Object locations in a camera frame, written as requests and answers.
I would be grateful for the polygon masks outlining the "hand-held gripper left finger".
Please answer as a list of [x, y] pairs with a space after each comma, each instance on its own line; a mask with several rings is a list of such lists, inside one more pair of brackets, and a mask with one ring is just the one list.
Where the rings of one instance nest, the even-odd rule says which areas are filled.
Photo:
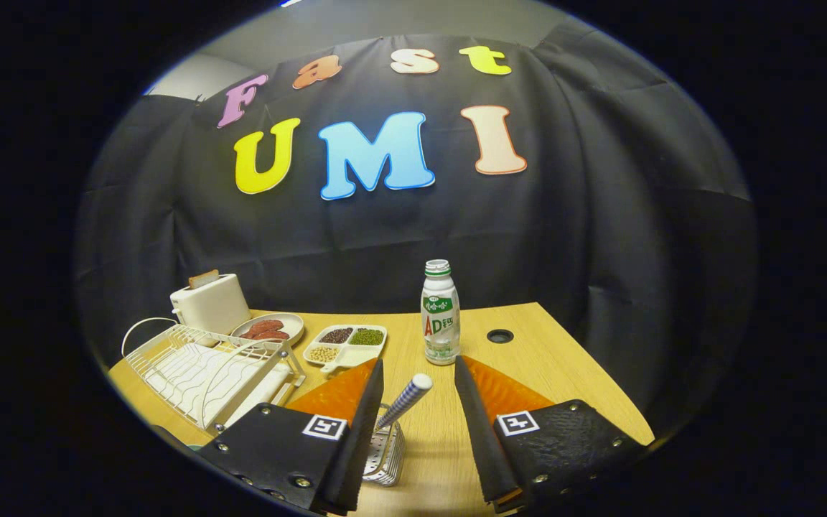
[[221, 432], [198, 455], [256, 490], [313, 513], [357, 510], [359, 488], [383, 393], [383, 363], [348, 396], [353, 418], [332, 418], [261, 403]]

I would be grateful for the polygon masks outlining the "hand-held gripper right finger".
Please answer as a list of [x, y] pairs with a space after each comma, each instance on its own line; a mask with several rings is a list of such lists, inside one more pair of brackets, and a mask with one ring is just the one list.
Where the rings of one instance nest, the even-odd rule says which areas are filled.
[[455, 386], [483, 498], [497, 513], [563, 503], [646, 451], [583, 400], [552, 404], [467, 356], [456, 357]]

